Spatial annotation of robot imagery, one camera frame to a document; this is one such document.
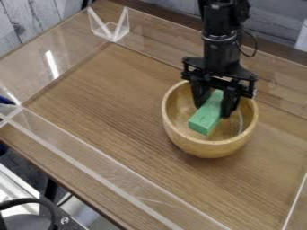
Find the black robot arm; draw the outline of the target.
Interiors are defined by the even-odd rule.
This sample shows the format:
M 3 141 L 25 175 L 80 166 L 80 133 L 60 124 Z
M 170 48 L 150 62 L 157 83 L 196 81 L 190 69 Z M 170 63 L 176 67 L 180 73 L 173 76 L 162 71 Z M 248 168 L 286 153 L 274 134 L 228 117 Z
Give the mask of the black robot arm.
M 236 110 L 240 98 L 252 99 L 258 77 L 241 66 L 242 23 L 249 17 L 248 0 L 197 0 L 202 21 L 202 57 L 184 57 L 181 79 L 192 89 L 194 107 L 208 101 L 210 90 L 222 92 L 220 117 L 228 118 Z

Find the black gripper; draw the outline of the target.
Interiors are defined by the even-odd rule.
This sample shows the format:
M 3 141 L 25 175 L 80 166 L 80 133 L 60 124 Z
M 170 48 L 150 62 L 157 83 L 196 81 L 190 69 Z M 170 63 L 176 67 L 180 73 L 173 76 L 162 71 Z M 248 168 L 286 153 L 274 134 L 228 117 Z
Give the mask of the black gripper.
M 210 88 L 222 91 L 220 117 L 226 119 L 236 110 L 240 97 L 253 97 L 258 77 L 240 64 L 240 37 L 205 36 L 204 56 L 182 58 L 181 78 L 190 84 L 194 107 L 210 96 Z

